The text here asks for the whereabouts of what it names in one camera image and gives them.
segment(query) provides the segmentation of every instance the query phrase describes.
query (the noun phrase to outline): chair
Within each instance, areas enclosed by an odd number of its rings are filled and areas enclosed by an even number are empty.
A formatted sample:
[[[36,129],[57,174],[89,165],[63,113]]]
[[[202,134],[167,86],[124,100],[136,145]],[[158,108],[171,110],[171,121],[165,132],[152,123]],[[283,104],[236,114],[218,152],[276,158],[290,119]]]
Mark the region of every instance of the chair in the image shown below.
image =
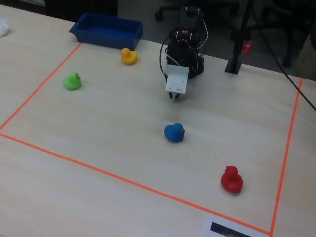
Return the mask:
[[[313,21],[315,17],[316,4],[315,0],[273,0],[273,4],[267,4],[261,11],[258,25],[247,27],[250,38],[250,31],[258,29],[285,28],[288,36],[287,52],[283,59],[285,68],[292,66],[292,47],[294,30],[303,31],[307,34],[310,31],[310,24],[306,24],[307,20]],[[269,14],[277,16],[274,21],[267,21]]]
[[[205,0],[189,0],[187,4],[175,4],[175,5],[168,5],[162,6],[158,11],[155,12],[155,20],[162,21],[163,20],[163,12],[164,11],[179,11],[180,8],[184,5],[187,6],[197,6],[203,10],[204,14],[209,13],[211,10],[218,9],[218,8],[230,8],[230,14],[236,15],[239,11],[239,3],[231,2],[227,0],[217,0],[211,2],[206,2]],[[224,19],[221,16],[217,16],[221,19],[221,21],[230,29],[237,30],[237,28],[228,20]]]

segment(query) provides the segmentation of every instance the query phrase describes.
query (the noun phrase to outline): red rubber duck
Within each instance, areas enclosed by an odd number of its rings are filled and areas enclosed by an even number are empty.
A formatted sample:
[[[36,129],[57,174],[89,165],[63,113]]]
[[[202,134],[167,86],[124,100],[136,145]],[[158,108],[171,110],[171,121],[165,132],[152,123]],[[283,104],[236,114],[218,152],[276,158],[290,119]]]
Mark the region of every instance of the red rubber duck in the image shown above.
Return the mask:
[[[222,176],[222,185],[229,192],[240,193],[243,180],[235,166],[226,166],[225,173]]]

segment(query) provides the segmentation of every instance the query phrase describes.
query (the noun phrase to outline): yellow rubber duck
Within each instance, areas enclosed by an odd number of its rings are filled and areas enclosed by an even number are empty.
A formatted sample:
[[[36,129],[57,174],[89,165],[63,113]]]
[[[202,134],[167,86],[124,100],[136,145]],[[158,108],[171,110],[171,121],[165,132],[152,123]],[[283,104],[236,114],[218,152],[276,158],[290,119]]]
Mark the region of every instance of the yellow rubber duck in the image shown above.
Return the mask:
[[[137,52],[130,51],[128,48],[124,48],[121,53],[122,62],[127,65],[131,65],[137,60]]]

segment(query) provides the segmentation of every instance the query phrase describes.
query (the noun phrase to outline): orange tape line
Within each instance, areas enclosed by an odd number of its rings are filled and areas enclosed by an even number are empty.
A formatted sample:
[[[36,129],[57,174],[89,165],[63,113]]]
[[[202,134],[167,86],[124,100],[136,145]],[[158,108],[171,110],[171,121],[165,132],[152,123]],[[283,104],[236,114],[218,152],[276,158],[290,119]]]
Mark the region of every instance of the orange tape line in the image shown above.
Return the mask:
[[[185,205],[194,207],[194,208],[196,208],[196,209],[199,209],[199,210],[202,210],[202,211],[205,211],[205,212],[208,212],[208,213],[211,213],[211,214],[214,214],[214,215],[223,217],[223,218],[225,218],[225,219],[227,219],[227,220],[230,220],[230,221],[233,221],[233,222],[235,222],[235,223],[241,224],[241,225],[243,225],[243,226],[249,227],[249,228],[251,228],[251,229],[254,229],[254,230],[256,230],[256,231],[262,232],[262,233],[264,233],[264,234],[267,234],[267,235],[269,234],[268,231],[264,231],[264,230],[262,230],[262,229],[260,229],[260,228],[258,228],[258,227],[252,226],[252,225],[250,225],[250,224],[247,224],[247,223],[245,223],[245,222],[242,222],[242,221],[239,221],[239,220],[237,220],[237,219],[231,218],[231,217],[229,217],[229,216],[220,214],[220,213],[218,213],[218,212],[215,212],[215,211],[206,209],[206,208],[204,208],[204,207],[195,205],[195,204],[190,203],[190,202],[188,202],[188,201],[184,201],[184,200],[182,200],[182,199],[179,199],[179,198],[177,198],[177,197],[171,196],[171,195],[169,195],[169,194],[165,194],[165,193],[163,193],[163,192],[161,192],[161,191],[152,189],[152,188],[147,187],[147,186],[145,186],[145,185],[136,183],[136,182],[134,182],[134,181],[132,181],[132,180],[123,178],[123,177],[118,176],[118,175],[116,175],[116,174],[107,172],[107,171],[105,171],[105,170],[99,169],[99,168],[94,167],[94,166],[91,166],[91,165],[89,165],[89,164],[85,164],[85,163],[82,163],[82,162],[80,162],[80,161],[77,161],[77,160],[74,160],[74,159],[71,159],[71,158],[62,156],[62,155],[60,155],[60,154],[57,154],[57,153],[54,153],[54,152],[50,152],[50,151],[48,151],[48,150],[46,150],[46,149],[37,147],[37,146],[35,146],[35,145],[32,145],[32,144],[30,144],[30,143],[21,141],[21,140],[19,140],[19,139],[16,139],[16,138],[13,138],[13,137],[4,135],[4,134],[2,134],[2,133],[0,133],[0,136],[1,136],[1,137],[4,137],[4,138],[7,138],[7,139],[10,139],[10,140],[12,140],[12,141],[21,143],[21,144],[23,144],[23,145],[32,147],[32,148],[37,149],[37,150],[39,150],[39,151],[48,153],[48,154],[50,154],[50,155],[59,157],[59,158],[61,158],[61,159],[65,159],[65,160],[70,161],[70,162],[72,162],[72,163],[75,163],[75,164],[84,166],[84,167],[86,167],[86,168],[93,169],[93,170],[98,171],[98,172],[100,172],[100,173],[109,175],[109,176],[111,176],[111,177],[114,177],[114,178],[116,178],[116,179],[122,180],[122,181],[124,181],[124,182],[129,183],[129,184],[135,185],[135,186],[137,186],[137,187],[139,187],[139,188],[146,189],[146,190],[148,190],[148,191],[150,191],[150,192],[153,192],[153,193],[155,193],[155,194],[159,194],[159,195],[161,195],[161,196],[164,196],[164,197],[166,197],[166,198],[172,199],[172,200],[174,200],[174,201],[178,201],[178,202],[180,202],[180,203],[182,203],[182,204],[185,204]]]
[[[302,83],[303,83],[303,78],[300,79],[300,84],[298,86],[299,89],[301,89]],[[271,237],[273,235],[273,231],[274,231],[275,224],[276,224],[277,210],[278,210],[278,206],[279,206],[279,203],[280,203],[280,197],[281,197],[281,193],[282,193],[282,186],[283,186],[285,169],[286,169],[286,163],[287,163],[287,158],[288,158],[288,151],[290,149],[292,131],[293,131],[293,126],[294,126],[295,115],[296,115],[296,110],[297,110],[297,104],[298,104],[299,97],[300,97],[300,93],[297,91],[295,104],[294,104],[294,108],[293,108],[293,113],[292,113],[290,129],[289,129],[288,136],[287,136],[287,142],[286,142],[286,148],[285,148],[285,153],[284,153],[284,160],[283,160],[282,172],[281,172],[281,177],[280,177],[280,183],[279,183],[279,186],[278,186],[278,191],[277,191],[277,196],[276,196],[276,204],[275,204],[275,209],[273,211],[273,217],[272,217],[272,222],[271,222],[271,227],[270,227],[269,236],[271,236]]]
[[[41,89],[41,87],[60,69],[60,67],[80,48],[82,43],[80,43],[68,56],[61,62],[61,64],[46,78],[42,84],[23,102],[22,105],[5,121],[5,123],[0,127],[0,131],[13,119],[14,116],[28,103],[28,101]]]

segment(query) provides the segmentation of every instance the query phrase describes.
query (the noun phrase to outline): rubber duck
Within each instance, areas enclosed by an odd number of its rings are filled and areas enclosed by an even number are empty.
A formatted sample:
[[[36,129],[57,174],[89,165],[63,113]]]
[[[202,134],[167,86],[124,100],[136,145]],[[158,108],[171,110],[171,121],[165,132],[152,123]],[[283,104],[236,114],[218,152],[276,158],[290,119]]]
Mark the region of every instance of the rubber duck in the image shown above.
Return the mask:
[[[128,48],[124,48],[122,50],[122,53],[120,53],[122,56],[122,62],[127,65],[131,65],[136,62],[137,60],[137,52],[136,51],[130,51]]]
[[[225,173],[222,176],[221,183],[229,192],[240,193],[243,185],[242,177],[235,166],[226,166]]]
[[[70,73],[68,77],[63,79],[64,87],[67,90],[77,90],[81,87],[81,77],[79,77],[78,73]]]
[[[164,129],[166,138],[171,142],[181,142],[184,137],[185,130],[182,124],[175,123],[174,125],[168,125]]]

